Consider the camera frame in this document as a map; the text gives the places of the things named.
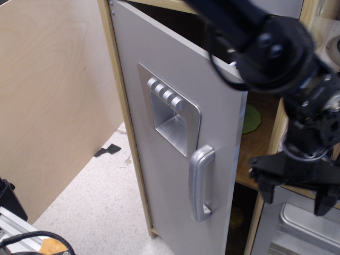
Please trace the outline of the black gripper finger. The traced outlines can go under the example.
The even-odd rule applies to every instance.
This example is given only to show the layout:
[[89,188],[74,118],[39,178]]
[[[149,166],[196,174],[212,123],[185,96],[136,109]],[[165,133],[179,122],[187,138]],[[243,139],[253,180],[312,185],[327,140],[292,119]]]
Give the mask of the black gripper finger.
[[266,203],[273,203],[276,188],[285,184],[285,180],[267,173],[260,173],[255,178],[259,191]]
[[314,214],[316,216],[324,216],[337,204],[338,200],[338,186],[327,186],[319,189],[316,193]]

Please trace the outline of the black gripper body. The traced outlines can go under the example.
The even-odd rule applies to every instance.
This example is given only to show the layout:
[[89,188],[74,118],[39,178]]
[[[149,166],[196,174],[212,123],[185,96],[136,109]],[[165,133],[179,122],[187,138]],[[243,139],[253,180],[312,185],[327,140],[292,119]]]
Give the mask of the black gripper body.
[[267,173],[285,180],[285,184],[317,191],[327,186],[339,187],[339,167],[327,160],[300,161],[285,152],[274,155],[252,157],[250,178]]

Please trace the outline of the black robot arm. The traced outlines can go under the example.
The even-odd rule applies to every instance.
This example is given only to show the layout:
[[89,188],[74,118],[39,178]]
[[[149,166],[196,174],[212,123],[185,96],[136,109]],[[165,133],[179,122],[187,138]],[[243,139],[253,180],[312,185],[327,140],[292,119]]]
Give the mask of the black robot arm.
[[250,177],[267,203],[281,185],[316,193],[314,214],[323,216],[339,200],[339,76],[315,55],[304,25],[273,16],[249,1],[188,1],[209,24],[210,55],[216,43],[235,50],[239,91],[277,95],[284,101],[288,128],[283,151],[250,159]]

